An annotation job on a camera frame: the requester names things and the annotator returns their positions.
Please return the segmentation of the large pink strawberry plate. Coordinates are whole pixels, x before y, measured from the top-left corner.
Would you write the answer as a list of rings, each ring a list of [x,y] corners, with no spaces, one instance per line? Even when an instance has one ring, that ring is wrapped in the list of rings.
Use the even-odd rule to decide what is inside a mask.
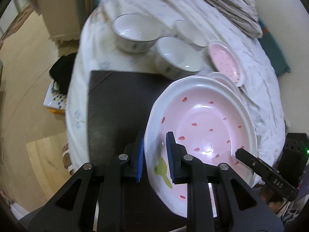
[[[172,82],[152,106],[144,135],[144,156],[150,185],[172,213],[187,213],[186,185],[170,178],[166,134],[188,154],[209,165],[226,163],[248,184],[253,172],[236,160],[243,148],[257,154],[254,125],[240,98],[224,84],[190,76]]]

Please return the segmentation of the small white fish bowl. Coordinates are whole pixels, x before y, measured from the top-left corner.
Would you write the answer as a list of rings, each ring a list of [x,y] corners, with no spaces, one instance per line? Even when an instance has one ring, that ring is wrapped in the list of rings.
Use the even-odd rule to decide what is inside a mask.
[[[162,37],[154,48],[155,69],[170,80],[195,75],[205,67],[203,55],[176,37]]]

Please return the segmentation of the large white fish bowl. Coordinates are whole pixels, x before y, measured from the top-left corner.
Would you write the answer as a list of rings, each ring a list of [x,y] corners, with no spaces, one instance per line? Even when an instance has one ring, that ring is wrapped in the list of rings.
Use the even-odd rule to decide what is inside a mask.
[[[113,20],[111,28],[116,47],[128,53],[143,53],[163,36],[163,28],[147,16],[123,14]]]

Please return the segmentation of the dark brown leather mat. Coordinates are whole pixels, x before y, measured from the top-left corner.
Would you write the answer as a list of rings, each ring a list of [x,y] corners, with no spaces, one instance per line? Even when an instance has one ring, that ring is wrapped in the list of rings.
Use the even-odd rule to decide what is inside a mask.
[[[153,103],[170,80],[158,74],[91,71],[87,136],[90,162],[107,163],[145,129]],[[143,169],[141,181],[125,182],[126,231],[172,231],[182,219],[156,195]]]

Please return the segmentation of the patterned box on floor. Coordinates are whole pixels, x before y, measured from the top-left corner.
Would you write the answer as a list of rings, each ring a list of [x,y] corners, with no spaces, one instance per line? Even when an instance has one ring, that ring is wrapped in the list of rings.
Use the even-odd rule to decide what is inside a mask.
[[[48,87],[43,106],[53,114],[65,114],[66,95],[60,93],[55,82],[52,82]]]

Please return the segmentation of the small pink strawberry plate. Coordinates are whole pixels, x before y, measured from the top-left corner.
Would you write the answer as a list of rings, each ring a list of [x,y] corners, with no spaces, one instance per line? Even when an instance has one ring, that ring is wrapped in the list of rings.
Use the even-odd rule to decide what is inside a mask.
[[[237,87],[244,84],[243,67],[238,57],[226,44],[218,40],[210,41],[208,55],[215,69],[227,76]]]

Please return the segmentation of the teal mattress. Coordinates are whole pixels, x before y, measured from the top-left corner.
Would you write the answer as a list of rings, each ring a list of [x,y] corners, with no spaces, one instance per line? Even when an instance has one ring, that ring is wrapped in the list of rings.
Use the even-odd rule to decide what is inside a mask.
[[[290,73],[291,68],[286,61],[280,45],[261,19],[259,19],[259,24],[262,29],[262,37],[259,38],[259,43],[268,56],[276,76],[280,77],[286,73]]]

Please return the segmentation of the black clothing pile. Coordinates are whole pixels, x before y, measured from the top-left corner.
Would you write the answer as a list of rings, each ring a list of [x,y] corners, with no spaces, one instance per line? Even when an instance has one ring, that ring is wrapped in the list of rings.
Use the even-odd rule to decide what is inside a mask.
[[[49,70],[50,77],[58,85],[58,91],[67,95],[72,77],[76,52],[61,56]]]

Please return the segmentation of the white bear print bedsheet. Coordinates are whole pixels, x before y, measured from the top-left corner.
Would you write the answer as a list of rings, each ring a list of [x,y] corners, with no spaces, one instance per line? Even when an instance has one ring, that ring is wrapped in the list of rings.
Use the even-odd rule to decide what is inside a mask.
[[[72,169],[90,161],[86,137],[90,73],[158,73],[177,80],[216,70],[238,87],[257,136],[257,155],[274,165],[285,141],[278,79],[258,39],[203,0],[101,0],[81,32],[66,100]]]

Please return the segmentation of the beige cabinet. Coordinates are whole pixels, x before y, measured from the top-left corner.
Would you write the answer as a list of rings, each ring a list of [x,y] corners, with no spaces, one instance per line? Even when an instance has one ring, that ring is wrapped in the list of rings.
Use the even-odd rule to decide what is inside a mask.
[[[91,0],[26,0],[43,21],[50,39],[57,44],[79,40],[90,14]]]

